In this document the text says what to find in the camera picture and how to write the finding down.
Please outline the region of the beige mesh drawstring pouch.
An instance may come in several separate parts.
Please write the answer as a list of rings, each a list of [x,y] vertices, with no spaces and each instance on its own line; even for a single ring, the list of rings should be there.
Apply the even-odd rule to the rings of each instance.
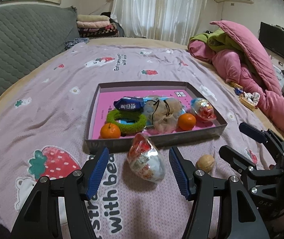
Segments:
[[[157,133],[167,134],[178,128],[182,108],[181,102],[175,98],[155,98],[145,102],[143,114]]]

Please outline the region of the red toy egg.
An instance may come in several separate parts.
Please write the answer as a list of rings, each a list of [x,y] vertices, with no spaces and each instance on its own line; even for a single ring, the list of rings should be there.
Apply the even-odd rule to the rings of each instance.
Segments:
[[[131,171],[143,180],[160,183],[165,177],[163,156],[150,138],[143,133],[138,133],[133,138],[127,162]]]

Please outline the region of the orange mandarin with stem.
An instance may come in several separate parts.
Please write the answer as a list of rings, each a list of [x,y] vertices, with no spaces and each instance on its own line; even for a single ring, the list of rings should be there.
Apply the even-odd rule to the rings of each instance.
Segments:
[[[106,123],[100,129],[100,137],[102,139],[118,139],[121,137],[121,131],[117,125]]]

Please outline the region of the green fuzzy hair scrunchie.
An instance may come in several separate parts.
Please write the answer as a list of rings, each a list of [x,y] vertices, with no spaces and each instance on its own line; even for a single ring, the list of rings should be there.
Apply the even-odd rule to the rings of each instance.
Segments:
[[[133,123],[119,123],[118,120],[128,119]],[[123,134],[135,134],[141,132],[147,123],[147,118],[140,112],[112,110],[107,114],[106,123],[115,124]]]

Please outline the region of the blue snack packet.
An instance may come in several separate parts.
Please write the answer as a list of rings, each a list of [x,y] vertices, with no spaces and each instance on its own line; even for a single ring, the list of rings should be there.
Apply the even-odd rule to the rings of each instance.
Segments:
[[[122,97],[114,101],[114,107],[120,111],[141,112],[145,106],[142,98],[137,97]]]

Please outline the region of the small clutter on bed edge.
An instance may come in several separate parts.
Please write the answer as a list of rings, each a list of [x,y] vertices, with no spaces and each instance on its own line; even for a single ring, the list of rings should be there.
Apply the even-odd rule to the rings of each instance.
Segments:
[[[239,97],[239,101],[248,109],[254,111],[259,103],[260,94],[257,92],[249,93],[245,92],[244,88],[234,82],[229,82],[229,85],[233,87],[235,94]]]

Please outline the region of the pink quilted comforter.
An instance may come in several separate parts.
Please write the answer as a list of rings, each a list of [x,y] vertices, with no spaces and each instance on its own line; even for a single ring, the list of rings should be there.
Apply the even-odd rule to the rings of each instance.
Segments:
[[[284,132],[284,97],[272,62],[256,36],[244,25],[231,21],[214,21],[243,52],[211,50],[200,41],[188,42],[188,51],[196,59],[210,63],[226,82],[234,82],[245,92],[260,94],[258,108]]]

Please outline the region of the black flat television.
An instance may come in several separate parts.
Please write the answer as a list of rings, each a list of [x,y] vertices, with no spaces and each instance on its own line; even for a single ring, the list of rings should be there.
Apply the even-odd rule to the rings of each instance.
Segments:
[[[284,30],[280,27],[261,22],[259,42],[284,59]]]

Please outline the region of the green blanket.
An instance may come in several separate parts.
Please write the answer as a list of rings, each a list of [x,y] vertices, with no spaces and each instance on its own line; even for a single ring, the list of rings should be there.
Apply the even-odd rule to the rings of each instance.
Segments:
[[[227,33],[225,33],[220,28],[212,33],[205,32],[191,37],[189,44],[196,40],[203,42],[215,52],[219,52],[225,49],[233,50],[236,52],[244,51],[240,45],[238,45]]]

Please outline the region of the pink blue children's book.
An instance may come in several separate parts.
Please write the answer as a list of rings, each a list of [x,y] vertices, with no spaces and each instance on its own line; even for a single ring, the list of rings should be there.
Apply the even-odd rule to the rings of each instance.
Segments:
[[[109,111],[114,109],[114,101],[121,99],[122,97],[166,97],[175,98],[181,101],[183,106],[183,112],[190,111],[190,101],[195,98],[186,88],[182,87],[170,87],[169,89],[154,89],[154,90],[142,90],[140,87],[136,90],[125,90],[125,91],[106,91],[101,89],[98,92],[95,100],[95,106],[92,113],[92,119],[90,121],[89,139],[99,139],[100,129],[106,123],[106,117]]]

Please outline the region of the white sheer curtain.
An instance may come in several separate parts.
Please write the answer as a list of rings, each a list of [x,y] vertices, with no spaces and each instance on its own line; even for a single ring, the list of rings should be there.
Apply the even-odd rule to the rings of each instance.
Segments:
[[[114,0],[111,17],[126,37],[186,45],[198,29],[207,0]]]

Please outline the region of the grey quilted headboard cover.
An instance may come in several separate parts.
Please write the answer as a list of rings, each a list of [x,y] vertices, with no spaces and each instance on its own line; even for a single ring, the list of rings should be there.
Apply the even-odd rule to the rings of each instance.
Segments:
[[[79,37],[77,9],[18,4],[0,7],[0,96]]]

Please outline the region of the stack of folded blankets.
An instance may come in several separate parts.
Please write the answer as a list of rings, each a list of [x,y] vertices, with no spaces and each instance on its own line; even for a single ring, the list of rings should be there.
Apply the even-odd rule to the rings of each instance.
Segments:
[[[122,36],[121,28],[107,15],[78,15],[76,25],[81,38],[99,39]]]

